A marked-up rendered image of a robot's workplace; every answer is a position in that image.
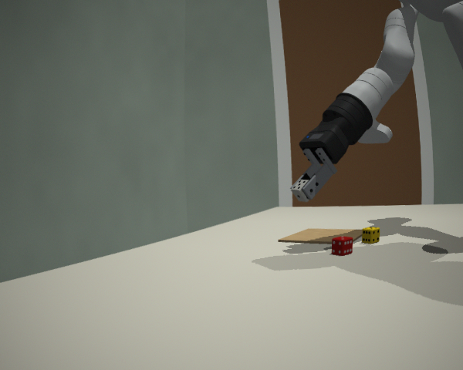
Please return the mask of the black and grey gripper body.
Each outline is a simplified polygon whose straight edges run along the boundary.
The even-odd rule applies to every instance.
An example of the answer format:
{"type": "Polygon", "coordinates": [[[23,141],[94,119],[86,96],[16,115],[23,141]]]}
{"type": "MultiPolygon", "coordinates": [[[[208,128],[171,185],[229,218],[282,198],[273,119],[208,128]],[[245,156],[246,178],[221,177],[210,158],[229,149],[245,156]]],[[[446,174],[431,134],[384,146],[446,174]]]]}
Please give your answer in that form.
{"type": "Polygon", "coordinates": [[[390,128],[375,119],[383,107],[379,92],[368,82],[355,81],[340,93],[324,111],[321,123],[299,143],[310,149],[320,164],[317,148],[322,148],[333,164],[343,157],[349,145],[388,143],[390,128]]]}

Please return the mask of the white die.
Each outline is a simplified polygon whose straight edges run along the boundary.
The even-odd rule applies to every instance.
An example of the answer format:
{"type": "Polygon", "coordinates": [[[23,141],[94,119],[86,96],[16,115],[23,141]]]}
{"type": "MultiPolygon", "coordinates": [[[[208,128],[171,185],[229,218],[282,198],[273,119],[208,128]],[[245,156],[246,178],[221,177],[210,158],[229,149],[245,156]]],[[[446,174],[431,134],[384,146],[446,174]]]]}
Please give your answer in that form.
{"type": "Polygon", "coordinates": [[[307,196],[303,193],[302,191],[302,188],[304,187],[304,185],[308,182],[309,180],[299,180],[297,182],[297,184],[291,189],[291,191],[293,192],[293,194],[296,196],[296,198],[298,199],[298,201],[302,201],[302,202],[308,202],[309,199],[307,198],[307,196]]]}

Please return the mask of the tan mat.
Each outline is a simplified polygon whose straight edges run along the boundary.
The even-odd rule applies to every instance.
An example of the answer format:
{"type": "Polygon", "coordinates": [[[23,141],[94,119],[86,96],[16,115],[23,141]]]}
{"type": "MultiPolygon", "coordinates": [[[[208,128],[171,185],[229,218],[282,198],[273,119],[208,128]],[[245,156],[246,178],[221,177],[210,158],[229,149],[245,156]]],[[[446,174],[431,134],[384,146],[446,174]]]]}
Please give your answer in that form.
{"type": "Polygon", "coordinates": [[[334,237],[352,237],[353,242],[362,237],[362,230],[352,229],[312,229],[300,231],[278,240],[278,242],[332,244],[334,237]]]}

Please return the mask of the red die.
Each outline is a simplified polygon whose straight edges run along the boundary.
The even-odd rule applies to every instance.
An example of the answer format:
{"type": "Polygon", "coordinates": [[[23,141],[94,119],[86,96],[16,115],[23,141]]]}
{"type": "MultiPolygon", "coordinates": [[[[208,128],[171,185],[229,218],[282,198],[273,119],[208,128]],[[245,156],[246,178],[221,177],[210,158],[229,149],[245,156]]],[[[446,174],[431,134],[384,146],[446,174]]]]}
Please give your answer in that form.
{"type": "Polygon", "coordinates": [[[352,237],[335,237],[332,239],[332,254],[344,256],[353,253],[352,237]]]}

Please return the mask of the yellow die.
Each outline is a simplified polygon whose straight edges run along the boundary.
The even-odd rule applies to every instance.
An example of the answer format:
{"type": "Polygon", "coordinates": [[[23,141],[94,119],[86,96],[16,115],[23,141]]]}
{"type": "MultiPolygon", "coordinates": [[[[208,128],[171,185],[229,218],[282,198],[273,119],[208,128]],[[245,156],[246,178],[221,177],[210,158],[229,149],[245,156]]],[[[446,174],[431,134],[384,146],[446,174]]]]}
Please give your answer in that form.
{"type": "Polygon", "coordinates": [[[362,230],[362,242],[373,244],[380,241],[379,227],[366,227],[362,230]]]}

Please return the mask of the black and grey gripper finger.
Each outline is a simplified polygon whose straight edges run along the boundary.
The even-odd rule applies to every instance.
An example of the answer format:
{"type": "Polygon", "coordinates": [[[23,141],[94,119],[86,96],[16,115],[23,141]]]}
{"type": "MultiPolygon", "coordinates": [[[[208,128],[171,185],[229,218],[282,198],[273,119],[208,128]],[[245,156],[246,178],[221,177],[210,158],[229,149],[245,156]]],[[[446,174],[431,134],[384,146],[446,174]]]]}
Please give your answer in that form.
{"type": "Polygon", "coordinates": [[[315,158],[310,149],[304,149],[303,154],[306,155],[308,161],[312,164],[306,172],[290,187],[292,189],[299,180],[309,180],[321,167],[319,161],[315,158]]]}
{"type": "Polygon", "coordinates": [[[328,179],[337,172],[337,169],[322,148],[317,148],[315,152],[324,164],[302,188],[303,193],[309,200],[313,199],[328,179]]]}

